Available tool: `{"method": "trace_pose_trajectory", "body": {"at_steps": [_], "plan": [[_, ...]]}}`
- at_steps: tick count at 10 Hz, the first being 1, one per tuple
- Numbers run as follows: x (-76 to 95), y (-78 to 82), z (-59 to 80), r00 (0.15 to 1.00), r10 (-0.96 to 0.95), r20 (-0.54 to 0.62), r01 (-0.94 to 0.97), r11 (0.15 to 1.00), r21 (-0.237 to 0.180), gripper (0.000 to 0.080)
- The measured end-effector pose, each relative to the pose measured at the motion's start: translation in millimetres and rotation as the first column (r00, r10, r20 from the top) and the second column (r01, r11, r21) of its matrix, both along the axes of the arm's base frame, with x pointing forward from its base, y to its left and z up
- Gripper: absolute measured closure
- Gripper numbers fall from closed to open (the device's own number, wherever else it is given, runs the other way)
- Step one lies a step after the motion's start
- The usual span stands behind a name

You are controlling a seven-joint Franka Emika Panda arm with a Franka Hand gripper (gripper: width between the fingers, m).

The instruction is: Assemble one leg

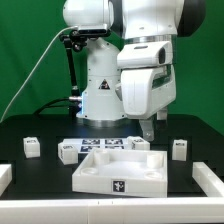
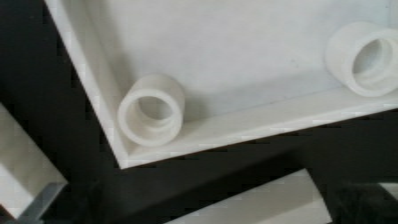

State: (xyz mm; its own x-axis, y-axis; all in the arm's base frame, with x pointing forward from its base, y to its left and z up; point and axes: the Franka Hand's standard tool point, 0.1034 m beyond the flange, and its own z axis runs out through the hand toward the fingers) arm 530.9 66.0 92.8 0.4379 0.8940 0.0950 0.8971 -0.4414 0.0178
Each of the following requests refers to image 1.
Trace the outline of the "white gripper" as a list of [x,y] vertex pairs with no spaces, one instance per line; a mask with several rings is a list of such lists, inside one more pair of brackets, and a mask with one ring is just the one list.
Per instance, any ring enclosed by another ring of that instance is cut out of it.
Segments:
[[166,120],[163,109],[176,98],[173,46],[170,41],[127,44],[117,56],[125,114],[140,120],[143,138],[154,140],[153,119]]

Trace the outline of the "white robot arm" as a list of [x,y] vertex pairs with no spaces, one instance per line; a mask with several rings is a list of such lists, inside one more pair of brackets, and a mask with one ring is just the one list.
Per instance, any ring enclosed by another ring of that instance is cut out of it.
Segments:
[[176,98],[174,39],[201,26],[205,0],[66,0],[69,49],[87,50],[79,120],[98,127],[137,120],[143,138]]

